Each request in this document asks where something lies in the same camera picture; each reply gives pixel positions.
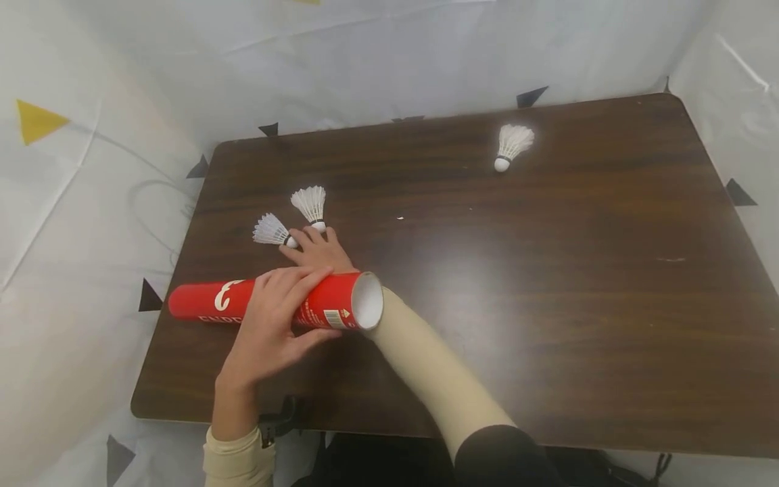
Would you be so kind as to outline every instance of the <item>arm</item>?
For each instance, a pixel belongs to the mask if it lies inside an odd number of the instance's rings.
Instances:
[[[430,411],[452,460],[474,432],[516,427],[441,337],[389,289],[382,320],[369,337]]]
[[[326,242],[306,230],[290,230],[303,252],[283,246],[285,256],[298,265],[356,271],[332,228],[327,228]],[[458,485],[562,485],[544,451],[516,427],[441,337],[389,289],[384,289],[381,322],[368,336],[435,420]]]
[[[270,487],[273,447],[259,445],[257,383],[296,362],[317,344],[340,336],[312,330],[295,337],[292,315],[330,268],[272,270],[255,280],[230,354],[214,384],[213,417],[203,445],[206,487]]]

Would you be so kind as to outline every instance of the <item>beige sleeve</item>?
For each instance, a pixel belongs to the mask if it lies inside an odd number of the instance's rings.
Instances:
[[[368,336],[430,411],[452,460],[471,433],[515,426],[435,330],[389,289],[381,322]]]
[[[219,441],[206,433],[203,470],[206,487],[271,487],[276,447],[260,446],[259,430],[234,441]]]

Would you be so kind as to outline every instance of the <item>black clamp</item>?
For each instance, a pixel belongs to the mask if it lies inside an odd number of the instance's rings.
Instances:
[[[259,416],[259,434],[263,438],[263,449],[273,445],[276,438],[292,431],[295,415],[301,409],[302,401],[297,397],[286,396],[280,413]]]

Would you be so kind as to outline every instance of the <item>wooden table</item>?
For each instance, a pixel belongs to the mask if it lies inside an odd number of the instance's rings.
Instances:
[[[536,132],[495,173],[500,125]],[[547,445],[779,457],[779,306],[675,97],[653,94],[219,145],[171,282],[287,265],[252,242],[273,211],[326,221]],[[163,310],[132,410],[208,422],[225,325]],[[352,334],[264,383],[299,425],[433,436],[425,409]]]

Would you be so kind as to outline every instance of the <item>shuttlecock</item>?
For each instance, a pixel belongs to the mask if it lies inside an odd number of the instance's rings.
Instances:
[[[523,127],[522,125],[504,125],[501,127],[495,170],[504,172],[508,169],[514,157],[532,146],[534,139],[535,134],[528,127]]]
[[[323,220],[325,209],[325,189],[322,186],[309,186],[299,189],[290,198],[292,205],[300,210],[312,227],[323,233],[327,226]]]
[[[257,220],[252,237],[257,243],[286,245],[293,249],[298,247],[298,242],[290,236],[287,228],[272,213],[266,213],[265,216]]]

